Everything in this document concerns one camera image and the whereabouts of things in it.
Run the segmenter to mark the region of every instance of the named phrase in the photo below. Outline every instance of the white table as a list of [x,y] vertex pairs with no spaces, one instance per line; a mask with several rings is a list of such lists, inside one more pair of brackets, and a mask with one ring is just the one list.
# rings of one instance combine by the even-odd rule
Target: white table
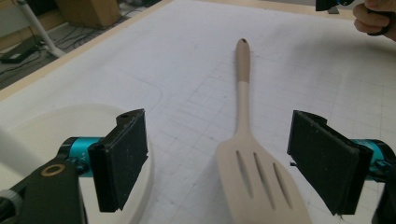
[[0,91],[0,125],[11,129],[70,105],[143,107],[156,173],[141,223],[230,223],[214,153],[235,128],[234,48],[244,37],[253,132],[295,177],[313,223],[370,223],[382,185],[366,183],[356,216],[333,217],[289,167],[291,115],[318,114],[348,138],[396,148],[396,44],[313,7],[279,5],[297,12],[289,13],[272,10],[274,3],[232,3],[150,8]]

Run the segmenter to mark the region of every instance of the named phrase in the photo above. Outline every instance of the wooden spatula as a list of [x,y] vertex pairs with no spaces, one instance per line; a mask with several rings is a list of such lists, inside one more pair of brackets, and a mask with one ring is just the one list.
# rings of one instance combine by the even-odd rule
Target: wooden spatula
[[246,39],[240,39],[236,46],[236,69],[236,134],[220,143],[216,152],[221,183],[234,223],[311,223],[291,175],[260,146],[250,130],[250,49]]

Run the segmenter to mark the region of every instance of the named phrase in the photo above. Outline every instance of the person's hand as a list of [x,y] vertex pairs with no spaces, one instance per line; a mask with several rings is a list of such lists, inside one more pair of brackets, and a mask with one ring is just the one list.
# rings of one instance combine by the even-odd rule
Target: person's hand
[[384,36],[396,42],[395,16],[389,19],[376,13],[368,13],[367,8],[372,11],[396,12],[396,0],[365,0],[364,4],[359,4],[353,8],[353,15],[356,17],[355,27],[358,31],[367,34],[377,33],[390,24],[390,28]]

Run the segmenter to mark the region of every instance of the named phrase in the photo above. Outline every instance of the slot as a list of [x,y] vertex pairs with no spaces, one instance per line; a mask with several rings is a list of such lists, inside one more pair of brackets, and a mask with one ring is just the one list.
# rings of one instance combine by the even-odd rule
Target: slot
[[244,162],[241,154],[239,153],[239,151],[236,151],[236,160],[238,161],[239,171],[241,172],[241,176],[244,181],[247,193],[248,193],[250,199],[252,199],[253,198],[253,190],[251,188],[250,179],[248,176],[248,169],[247,169],[245,162]]
[[283,179],[282,173],[279,171],[279,168],[277,168],[277,165],[275,163],[273,163],[273,165],[274,165],[274,171],[275,171],[277,183],[279,183],[280,189],[282,190],[283,196],[285,197],[285,200],[288,203],[289,208],[293,209],[293,204],[291,202],[288,186],[286,186],[285,180]]
[[256,163],[257,171],[259,172],[260,180],[262,181],[262,188],[264,189],[265,193],[267,194],[268,200],[270,201],[271,207],[275,210],[275,201],[273,194],[271,193],[270,186],[268,185],[268,179],[267,176],[264,173],[264,170],[262,169],[262,162],[260,159],[257,157],[256,153],[253,153],[254,156],[254,161]]

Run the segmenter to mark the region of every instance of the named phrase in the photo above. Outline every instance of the spatula handle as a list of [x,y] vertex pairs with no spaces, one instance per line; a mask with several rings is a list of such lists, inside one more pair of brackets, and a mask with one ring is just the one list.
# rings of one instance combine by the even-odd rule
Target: spatula handle
[[236,72],[238,81],[248,83],[250,77],[250,47],[246,39],[240,39],[236,44]]
[[236,44],[236,72],[238,83],[236,134],[247,134],[251,131],[249,118],[250,47],[246,39],[240,39]]

